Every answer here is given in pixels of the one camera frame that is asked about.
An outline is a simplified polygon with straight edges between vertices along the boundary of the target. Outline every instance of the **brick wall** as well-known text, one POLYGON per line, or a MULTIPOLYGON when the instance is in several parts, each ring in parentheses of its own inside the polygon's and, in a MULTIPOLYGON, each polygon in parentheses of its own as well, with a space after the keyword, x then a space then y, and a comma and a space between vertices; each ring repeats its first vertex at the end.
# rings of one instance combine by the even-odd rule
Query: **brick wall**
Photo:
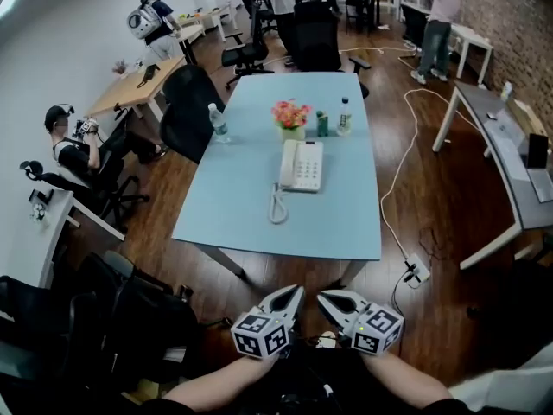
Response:
MULTIPOLYGON (((461 23, 494 47, 485 82, 494 91, 509 80, 553 135, 553 0, 462 0, 461 23)), ((472 52, 478 72, 483 54, 472 52)))

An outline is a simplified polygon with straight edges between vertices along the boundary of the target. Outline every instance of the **vase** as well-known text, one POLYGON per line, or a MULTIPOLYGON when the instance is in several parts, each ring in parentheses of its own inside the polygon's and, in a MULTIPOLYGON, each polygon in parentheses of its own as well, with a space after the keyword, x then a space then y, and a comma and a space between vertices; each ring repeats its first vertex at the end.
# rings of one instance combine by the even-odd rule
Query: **vase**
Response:
POLYGON ((286 140, 305 140, 305 127, 298 126, 295 129, 278 128, 280 137, 285 142, 286 140))

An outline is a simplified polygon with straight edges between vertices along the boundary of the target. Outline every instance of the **white backpack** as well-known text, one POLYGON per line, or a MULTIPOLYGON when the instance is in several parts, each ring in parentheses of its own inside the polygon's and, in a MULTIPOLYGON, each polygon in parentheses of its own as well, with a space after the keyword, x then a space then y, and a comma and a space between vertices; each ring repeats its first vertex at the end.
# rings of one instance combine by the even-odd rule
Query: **white backpack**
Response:
POLYGON ((127 26, 138 40, 143 40, 147 35, 162 26, 162 23, 162 18, 157 15, 156 10, 149 4, 133 10, 127 17, 127 26))

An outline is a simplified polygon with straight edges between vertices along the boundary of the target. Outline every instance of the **blue tabletop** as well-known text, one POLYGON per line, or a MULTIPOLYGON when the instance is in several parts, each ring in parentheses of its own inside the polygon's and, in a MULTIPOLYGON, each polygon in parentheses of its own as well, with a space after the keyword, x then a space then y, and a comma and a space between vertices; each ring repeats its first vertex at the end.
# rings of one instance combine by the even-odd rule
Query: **blue tabletop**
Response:
POLYGON ((212 142, 201 159, 173 238, 241 251, 321 259, 378 260, 377 179, 365 105, 354 73, 278 73, 240 79, 225 109, 230 144, 212 142), (352 133, 338 137, 342 97, 352 133), (296 99, 311 105, 306 138, 324 143, 321 190, 286 192, 289 218, 268 219, 283 143, 270 108, 296 99), (316 137, 315 112, 329 116, 331 137, 316 137))

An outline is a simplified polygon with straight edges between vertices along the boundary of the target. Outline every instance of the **wooden floor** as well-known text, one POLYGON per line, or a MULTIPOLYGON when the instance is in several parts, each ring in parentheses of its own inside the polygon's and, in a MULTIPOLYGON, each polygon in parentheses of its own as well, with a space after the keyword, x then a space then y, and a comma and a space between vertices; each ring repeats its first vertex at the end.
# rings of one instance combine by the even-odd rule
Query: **wooden floor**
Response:
MULTIPOLYGON (((238 14, 238 21, 243 32, 249 32, 249 20, 243 10, 238 14)), ((351 30, 346 34, 342 20, 340 49, 403 48, 403 27, 386 14, 382 22, 388 22, 392 30, 367 36, 351 30)), ((283 46, 276 32, 270 32, 266 41, 270 48, 267 60, 283 56, 283 46)), ((232 92, 225 89, 225 82, 232 77, 232 70, 220 67, 223 47, 219 34, 211 32, 194 43, 194 52, 227 101, 232 92)), ((397 60, 400 54, 391 50, 384 54, 359 50, 342 55, 345 70, 352 70, 347 56, 356 55, 372 65, 371 70, 361 71, 360 78, 371 91, 365 106, 380 196, 389 189, 414 133, 414 120, 404 94, 419 86, 409 76, 410 70, 397 60)), ((288 72, 282 61, 267 68, 288 72)), ((471 75, 464 77, 467 82, 475 82, 471 75)), ((429 80, 428 88, 449 99, 453 84, 433 79, 429 80)), ((413 93, 410 101, 419 118, 419 136, 397 179, 394 193, 385 202, 385 212, 406 251, 417 253, 429 263, 432 276, 417 290, 406 284, 398 286, 397 300, 407 317, 402 358, 451 385, 505 361, 496 354, 486 332, 467 319, 466 308, 493 303, 505 268, 511 263, 512 248, 464 272, 460 272, 459 263, 503 232, 513 218, 499 172, 492 159, 482 156, 485 145, 478 132, 456 119, 448 135, 451 144, 445 144, 436 155, 431 145, 447 104, 429 93, 413 93), (435 256, 429 259, 429 253, 435 256)), ((157 137, 154 119, 145 122, 147 127, 136 119, 131 123, 146 135, 157 137)), ((151 195, 150 203, 139 206, 130 218, 130 231, 123 244, 79 216, 84 226, 79 231, 64 234, 69 259, 75 265, 90 251, 102 253, 108 248, 115 249, 161 280, 174 286, 191 286, 195 290, 193 307, 201 320, 221 316, 236 318, 258 303, 263 291, 303 284, 307 290, 301 321, 304 335, 318 335, 329 329, 316 307, 315 294, 339 276, 344 262, 228 251, 260 286, 250 287, 195 247, 171 239, 194 177, 194 163, 171 152, 149 166, 141 166, 130 158, 128 166, 141 178, 141 190, 151 195)), ((351 288, 369 300, 389 303, 394 284, 404 273, 405 265, 382 221, 381 231, 382 260, 369 264, 354 279, 351 288)), ((214 367, 236 357, 228 331, 212 331, 208 346, 210 353, 206 362, 214 367)))

